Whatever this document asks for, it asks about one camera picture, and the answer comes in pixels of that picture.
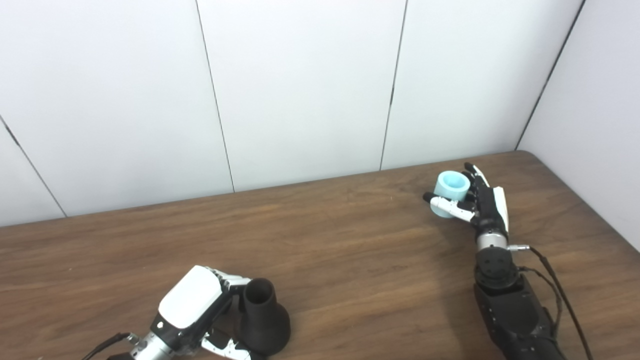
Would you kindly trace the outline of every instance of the robotic hand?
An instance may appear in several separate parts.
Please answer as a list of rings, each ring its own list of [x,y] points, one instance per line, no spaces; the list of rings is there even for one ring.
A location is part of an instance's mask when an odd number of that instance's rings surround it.
[[[564,360],[556,341],[559,315],[554,323],[520,273],[535,270],[518,268],[513,262],[511,252],[529,250],[529,246],[508,245],[504,190],[490,187],[475,165],[465,163],[465,169],[463,174],[471,182],[465,201],[452,201],[431,192],[423,199],[476,229],[474,293],[492,341],[508,360]]]
[[[242,341],[212,328],[236,295],[244,313],[239,330]],[[108,360],[170,360],[193,355],[200,348],[233,360],[264,360],[284,348],[291,333],[289,315],[276,303],[268,280],[251,280],[199,265],[160,301],[150,330],[142,340],[134,334],[116,335],[114,341],[100,344],[83,360],[125,337],[134,344],[133,350]]]

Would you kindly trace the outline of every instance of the wooden table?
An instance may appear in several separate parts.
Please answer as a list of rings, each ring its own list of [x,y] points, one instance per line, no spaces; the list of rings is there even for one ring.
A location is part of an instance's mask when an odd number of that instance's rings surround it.
[[[549,257],[595,358],[638,359],[640,254],[529,153],[470,160],[505,188],[511,241]],[[80,360],[118,331],[144,335],[162,297],[200,264],[272,280],[292,321],[273,359],[502,359],[472,293],[473,230],[422,200],[439,172],[462,164],[1,228],[2,358]],[[532,254],[515,257],[543,269]],[[552,292],[529,278],[553,313]],[[559,341],[568,359],[585,358],[567,312]]]

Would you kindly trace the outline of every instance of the black cone-shaped object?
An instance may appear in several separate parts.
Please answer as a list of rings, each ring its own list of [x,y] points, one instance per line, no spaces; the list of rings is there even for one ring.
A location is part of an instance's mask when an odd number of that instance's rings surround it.
[[[271,356],[282,350],[291,335],[289,314],[276,301],[271,281],[253,279],[244,289],[244,314],[240,319],[238,337],[247,348]]]

